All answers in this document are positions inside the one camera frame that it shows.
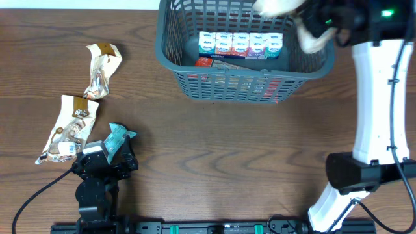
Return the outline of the beige paper pouch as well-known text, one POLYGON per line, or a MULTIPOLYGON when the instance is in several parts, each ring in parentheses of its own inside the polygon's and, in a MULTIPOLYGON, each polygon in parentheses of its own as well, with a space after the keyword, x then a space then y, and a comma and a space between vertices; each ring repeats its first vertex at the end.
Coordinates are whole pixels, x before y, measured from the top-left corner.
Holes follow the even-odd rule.
POLYGON ((337 32, 336 28, 319 22, 314 1, 257 0, 253 9, 267 18, 289 15, 296 24, 300 48, 307 54, 319 52, 337 32))

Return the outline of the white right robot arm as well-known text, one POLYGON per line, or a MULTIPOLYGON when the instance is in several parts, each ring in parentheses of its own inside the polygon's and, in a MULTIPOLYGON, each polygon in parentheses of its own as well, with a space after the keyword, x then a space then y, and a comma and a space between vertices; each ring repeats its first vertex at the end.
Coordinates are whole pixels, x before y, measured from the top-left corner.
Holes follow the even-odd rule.
POLYGON ((413 53, 413 1, 306 1, 297 10, 309 33, 348 30, 357 77, 357 130, 351 152, 326 159, 328 184, 300 233, 363 233, 349 212, 381 185, 415 177, 405 133, 406 77, 413 53))

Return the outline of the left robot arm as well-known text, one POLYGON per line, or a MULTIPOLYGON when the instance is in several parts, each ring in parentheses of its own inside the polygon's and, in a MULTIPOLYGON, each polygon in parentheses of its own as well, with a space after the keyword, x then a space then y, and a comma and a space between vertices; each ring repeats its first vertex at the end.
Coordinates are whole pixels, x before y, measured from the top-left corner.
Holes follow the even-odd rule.
POLYGON ((81 215, 76 233, 134 233, 136 228, 128 216, 119 216, 118 182, 138 170, 138 161, 126 136, 116 163, 108 162, 109 153, 102 141, 88 144, 77 154, 73 173, 83 181, 75 192, 81 215))

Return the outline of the multicolour tissue pack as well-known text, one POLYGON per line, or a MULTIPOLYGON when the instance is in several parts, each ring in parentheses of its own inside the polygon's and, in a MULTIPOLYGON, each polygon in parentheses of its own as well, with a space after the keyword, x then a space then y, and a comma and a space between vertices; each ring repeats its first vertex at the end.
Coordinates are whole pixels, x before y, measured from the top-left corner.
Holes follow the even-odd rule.
POLYGON ((199 32, 201 57, 277 59, 282 49, 283 35, 277 32, 199 32))

